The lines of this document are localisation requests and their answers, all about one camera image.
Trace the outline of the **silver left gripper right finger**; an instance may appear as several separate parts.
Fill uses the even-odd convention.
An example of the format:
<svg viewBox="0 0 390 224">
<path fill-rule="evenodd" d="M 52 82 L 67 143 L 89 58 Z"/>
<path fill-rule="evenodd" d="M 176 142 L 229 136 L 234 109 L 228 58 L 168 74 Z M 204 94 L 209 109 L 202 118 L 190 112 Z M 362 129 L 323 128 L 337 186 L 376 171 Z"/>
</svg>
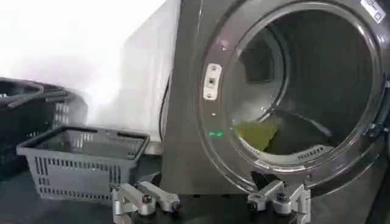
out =
<svg viewBox="0 0 390 224">
<path fill-rule="evenodd" d="M 256 191 L 247 195 L 248 210 L 259 213 L 271 204 L 278 215 L 296 213 L 296 223 L 311 222 L 311 190 L 303 183 L 288 184 L 273 174 L 251 172 Z"/>
</svg>

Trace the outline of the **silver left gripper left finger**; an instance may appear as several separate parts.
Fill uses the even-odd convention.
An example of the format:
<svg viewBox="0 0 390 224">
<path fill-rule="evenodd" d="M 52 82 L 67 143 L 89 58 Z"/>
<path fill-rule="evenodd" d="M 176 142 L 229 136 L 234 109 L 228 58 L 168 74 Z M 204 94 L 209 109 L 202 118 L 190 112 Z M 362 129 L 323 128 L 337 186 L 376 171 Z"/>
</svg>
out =
<svg viewBox="0 0 390 224">
<path fill-rule="evenodd" d="M 152 215 L 157 205 L 164 212 L 175 213 L 180 208 L 177 194 L 164 191 L 148 181 L 137 185 L 124 183 L 112 189 L 112 216 L 114 223 L 133 223 L 133 213 Z"/>
</svg>

